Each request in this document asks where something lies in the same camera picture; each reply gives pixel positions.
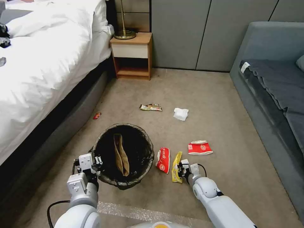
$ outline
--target lamp base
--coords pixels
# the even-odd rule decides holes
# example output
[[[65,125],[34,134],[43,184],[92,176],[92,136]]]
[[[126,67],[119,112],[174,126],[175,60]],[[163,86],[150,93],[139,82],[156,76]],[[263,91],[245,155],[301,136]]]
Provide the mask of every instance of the lamp base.
[[[129,31],[129,30],[126,31],[125,36],[124,36],[124,32],[122,30],[118,31],[118,33],[114,34],[114,37],[119,40],[128,40],[128,39],[134,38],[135,36],[136,36],[136,33],[134,31]]]

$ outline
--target brass lamp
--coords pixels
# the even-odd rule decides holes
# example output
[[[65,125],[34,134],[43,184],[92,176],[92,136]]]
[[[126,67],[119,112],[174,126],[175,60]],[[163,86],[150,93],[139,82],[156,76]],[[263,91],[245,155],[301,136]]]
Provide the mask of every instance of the brass lamp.
[[[122,0],[120,0],[120,9],[121,9],[121,19],[123,21],[123,30],[118,31],[117,34],[114,34],[114,37],[116,39],[120,39],[120,40],[132,39],[136,36],[136,33],[134,31],[126,30],[126,28],[124,26],[124,9],[123,9],[123,1]]]

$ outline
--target black cable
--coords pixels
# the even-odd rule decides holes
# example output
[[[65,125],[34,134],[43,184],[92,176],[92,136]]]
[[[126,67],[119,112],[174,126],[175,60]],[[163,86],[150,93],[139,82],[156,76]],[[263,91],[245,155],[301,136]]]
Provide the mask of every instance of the black cable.
[[[205,177],[207,177],[207,172],[206,172],[206,169],[204,166],[202,166],[201,164],[198,164],[199,166],[203,167],[204,171],[205,171]]]
[[[73,164],[72,175],[75,174],[75,163]]]
[[[201,164],[198,164],[199,166],[203,167],[204,171],[205,171],[205,177],[207,177],[207,172],[204,166],[202,166]]]
[[[48,221],[48,224],[49,224],[50,228],[54,228],[54,226],[52,224],[52,221],[51,221],[51,216],[50,216],[51,207],[56,205],[56,204],[59,204],[59,203],[69,203],[69,202],[70,202],[69,200],[61,200],[61,201],[52,203],[50,206],[48,206],[48,208],[47,208],[47,221]]]

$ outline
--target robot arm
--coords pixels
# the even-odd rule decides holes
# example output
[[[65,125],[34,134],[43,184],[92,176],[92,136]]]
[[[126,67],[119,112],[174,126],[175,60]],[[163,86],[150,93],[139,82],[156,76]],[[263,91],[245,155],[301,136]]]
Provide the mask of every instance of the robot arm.
[[[230,197],[218,189],[213,180],[200,175],[198,164],[182,165],[183,168],[186,170],[187,182],[192,187],[195,197],[206,208],[214,227],[257,227]]]
[[[100,228],[100,216],[97,212],[98,204],[98,169],[102,165],[100,157],[91,153],[79,156],[76,165],[80,166],[78,174],[71,175],[67,181],[68,189],[72,195],[70,206],[56,222],[55,228]],[[182,160],[178,165],[179,176],[185,177],[196,198],[202,202],[208,216],[216,228],[255,228],[255,224],[245,213],[225,196],[216,183],[208,177],[202,177],[198,164],[189,165]],[[181,228],[180,224],[166,222],[151,222],[133,226],[133,228],[154,228],[159,224],[163,227]]]
[[[94,159],[91,153],[79,156],[78,174],[71,175],[67,187],[72,195],[69,209],[56,222],[55,228],[100,228],[100,215],[97,212],[98,183]]]

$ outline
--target beige carpet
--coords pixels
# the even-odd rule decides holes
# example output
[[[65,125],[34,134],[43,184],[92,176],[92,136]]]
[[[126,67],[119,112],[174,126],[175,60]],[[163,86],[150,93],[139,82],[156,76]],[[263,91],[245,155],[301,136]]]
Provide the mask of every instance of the beige carpet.
[[[139,109],[140,104],[148,103],[160,103],[163,112]],[[175,107],[189,109],[185,122],[173,118]],[[108,126],[123,122],[145,129],[155,152],[169,147],[171,161],[183,151],[182,158],[203,164],[208,177],[258,227],[302,227],[227,73],[155,69],[151,81],[113,80],[95,111],[102,112],[101,117],[90,119],[73,137],[38,188],[24,195],[30,198],[25,205],[15,206],[14,217],[7,217],[10,222],[5,227],[48,227],[48,205],[69,199],[66,181],[73,159],[86,153]],[[214,153],[188,155],[187,144],[193,140],[207,140]],[[98,194],[104,227],[123,228],[149,218],[212,227],[189,186],[172,183],[171,170],[166,175],[152,167],[139,185],[126,191],[100,183]],[[66,208],[54,206],[52,220]]]

